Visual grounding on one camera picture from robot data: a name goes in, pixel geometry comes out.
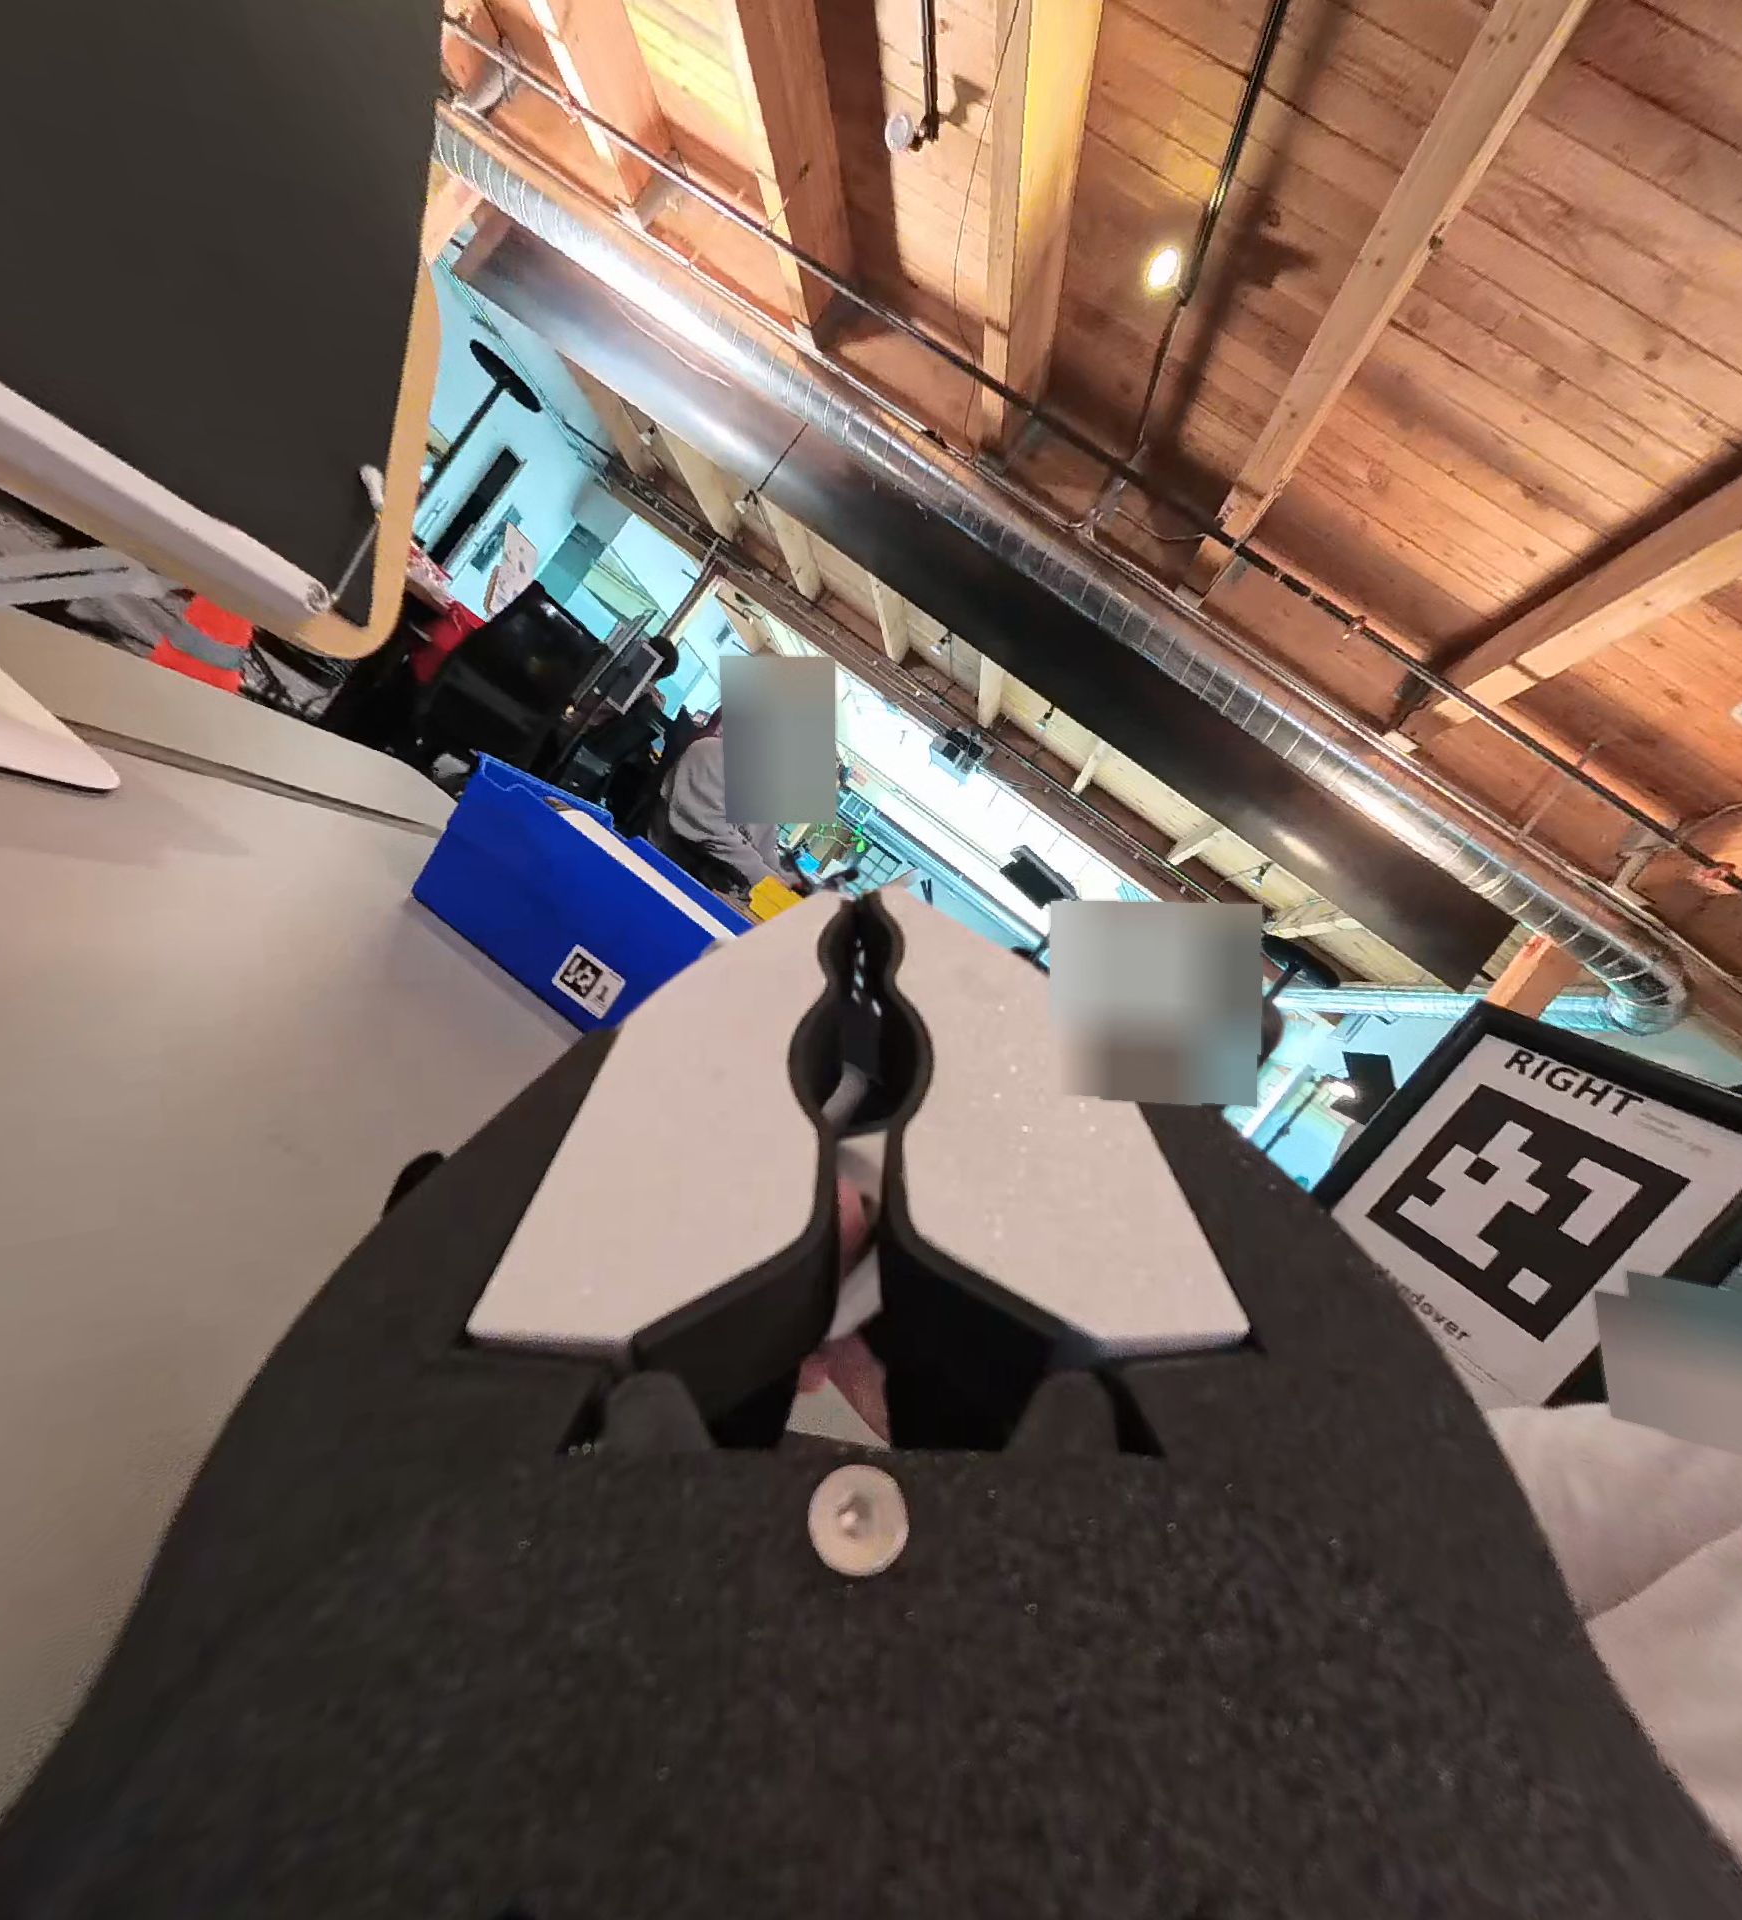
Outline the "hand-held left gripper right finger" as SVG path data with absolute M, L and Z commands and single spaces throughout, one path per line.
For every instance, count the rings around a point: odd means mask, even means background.
M 916 1085 L 884 1150 L 873 1347 L 889 1436 L 997 1452 L 1047 1378 L 1242 1347 L 1242 1302 L 1131 1102 L 1067 1090 L 1031 962 L 910 892 L 866 955 Z

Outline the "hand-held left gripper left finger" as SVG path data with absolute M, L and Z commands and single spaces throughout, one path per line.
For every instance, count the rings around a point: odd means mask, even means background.
M 465 1321 L 489 1360 L 681 1386 L 766 1452 L 864 1260 L 864 1102 L 845 1032 L 859 905 L 823 894 L 717 947 L 606 1034 Z

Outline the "black ridged small part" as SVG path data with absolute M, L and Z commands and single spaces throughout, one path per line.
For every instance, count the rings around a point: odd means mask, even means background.
M 926 1027 L 897 972 L 903 934 L 882 892 L 837 897 L 817 938 L 824 989 L 817 1001 L 813 1088 L 837 1139 L 880 1134 L 907 1116 L 930 1076 Z

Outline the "blue plastic bin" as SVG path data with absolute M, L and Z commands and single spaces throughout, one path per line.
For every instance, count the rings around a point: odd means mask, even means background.
M 478 754 L 412 894 L 563 1018 L 592 1032 L 625 1021 L 718 943 L 629 881 L 556 807 L 585 807 L 615 828 L 597 805 Z M 646 838 L 625 841 L 666 858 Z

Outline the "orange traffic cone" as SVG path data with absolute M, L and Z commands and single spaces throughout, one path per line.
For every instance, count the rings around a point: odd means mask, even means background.
M 210 597 L 191 594 L 160 634 L 149 661 L 191 681 L 243 694 L 254 623 Z

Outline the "wood-rimmed black tablet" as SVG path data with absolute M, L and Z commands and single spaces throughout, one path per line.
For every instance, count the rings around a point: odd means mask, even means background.
M 0 1 L 0 603 L 193 589 L 331 658 L 404 606 L 442 328 L 436 1 Z

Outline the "silver ventilation duct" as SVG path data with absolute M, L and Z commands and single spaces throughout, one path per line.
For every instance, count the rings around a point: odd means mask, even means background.
M 515 227 L 474 272 L 488 298 L 1417 966 L 1459 989 L 1518 924 L 1604 982 L 1618 1028 L 1687 1012 L 1674 953 L 1587 877 L 446 108 L 434 157 Z

